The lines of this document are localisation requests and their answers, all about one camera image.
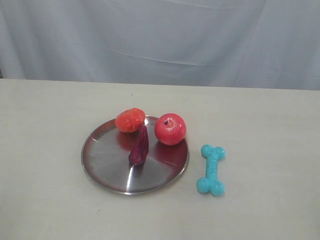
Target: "turquoise bone toy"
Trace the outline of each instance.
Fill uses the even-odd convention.
[[[205,177],[199,178],[196,182],[196,189],[202,194],[211,192],[216,197],[223,195],[225,186],[218,181],[217,174],[218,161],[226,156],[225,150],[220,146],[213,147],[206,144],[201,148],[201,155],[206,158]]]

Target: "fake fruit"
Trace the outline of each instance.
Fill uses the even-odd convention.
[[[144,111],[139,108],[131,108],[116,117],[115,125],[121,132],[132,133],[145,123],[145,118]]]
[[[180,143],[186,136],[185,121],[175,113],[162,115],[155,123],[154,134],[163,144],[173,146]]]
[[[146,126],[139,128],[139,136],[137,142],[129,154],[129,162],[133,165],[141,165],[147,159],[149,151],[149,139]]]

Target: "purple sweet potato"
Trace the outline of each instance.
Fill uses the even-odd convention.
[[[129,154],[129,162],[133,165],[141,165],[147,159],[149,151],[149,139],[146,126],[139,128],[139,136],[137,142],[134,144],[133,149]]]

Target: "white table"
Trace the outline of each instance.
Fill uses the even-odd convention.
[[[125,196],[93,184],[81,148],[132,107],[187,124],[175,184]],[[199,194],[222,146],[223,197]],[[320,91],[0,80],[1,240],[319,240]]]

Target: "plate rim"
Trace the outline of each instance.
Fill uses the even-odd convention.
[[[145,115],[146,118],[155,118],[155,119],[159,119],[158,117],[156,116],[151,116],[151,115]],[[179,173],[174,177],[172,178],[170,181],[162,184],[161,186],[159,187],[156,187],[156,188],[153,188],[153,189],[149,189],[149,190],[145,190],[145,191],[137,191],[137,192],[125,192],[125,191],[117,191],[117,190],[114,190],[114,189],[111,189],[109,187],[106,187],[100,183],[98,183],[90,174],[89,172],[87,171],[86,167],[85,167],[85,164],[84,164],[84,150],[85,150],[85,147],[90,139],[90,137],[92,136],[92,134],[99,128],[101,128],[103,125],[111,122],[111,121],[114,121],[115,118],[113,119],[110,119],[102,124],[100,124],[99,126],[97,126],[93,131],[91,131],[91,133],[88,135],[88,137],[85,139],[83,145],[82,145],[82,149],[81,149],[81,165],[82,165],[82,168],[86,174],[87,177],[89,177],[89,179],[91,181],[93,181],[96,185],[100,186],[101,188],[105,189],[105,190],[108,190],[110,192],[113,192],[113,193],[117,193],[117,194],[120,194],[120,195],[126,195],[126,196],[136,196],[136,195],[143,195],[143,194],[147,194],[147,193],[150,193],[150,192],[154,192],[154,191],[157,191],[157,190],[161,190],[171,184],[173,184],[174,182],[176,182],[177,179],[179,179],[185,172],[186,172],[186,169],[187,169],[187,166],[189,164],[189,160],[190,160],[190,151],[189,151],[189,145],[188,145],[188,141],[187,141],[187,138],[185,137],[184,140],[185,140],[185,143],[186,143],[186,160],[185,160],[185,163],[182,167],[182,169],[179,171]]]

